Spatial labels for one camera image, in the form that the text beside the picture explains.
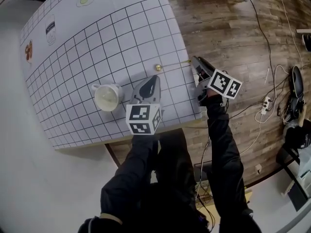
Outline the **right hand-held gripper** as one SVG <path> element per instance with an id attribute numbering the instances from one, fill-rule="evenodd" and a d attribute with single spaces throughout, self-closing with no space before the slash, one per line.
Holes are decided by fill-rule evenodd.
<path id="1" fill-rule="evenodd" d="M 202 68 L 209 70 L 211 75 L 204 74 L 202 78 L 199 78 L 197 86 L 197 99 L 200 106 L 203 106 L 203 101 L 207 98 L 207 90 L 211 89 L 217 94 L 222 95 L 224 98 L 234 100 L 242 86 L 242 82 L 229 76 L 227 73 L 215 69 L 207 60 L 202 57 L 193 56 L 191 63 L 197 73 L 200 74 L 200 65 Z"/>

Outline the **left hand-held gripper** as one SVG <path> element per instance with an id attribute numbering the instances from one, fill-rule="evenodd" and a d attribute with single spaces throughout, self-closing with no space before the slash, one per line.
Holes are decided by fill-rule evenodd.
<path id="1" fill-rule="evenodd" d="M 157 75 L 146 78 L 134 88 L 126 106 L 126 124 L 132 135 L 155 134 L 162 119 L 160 98 L 160 78 Z"/>

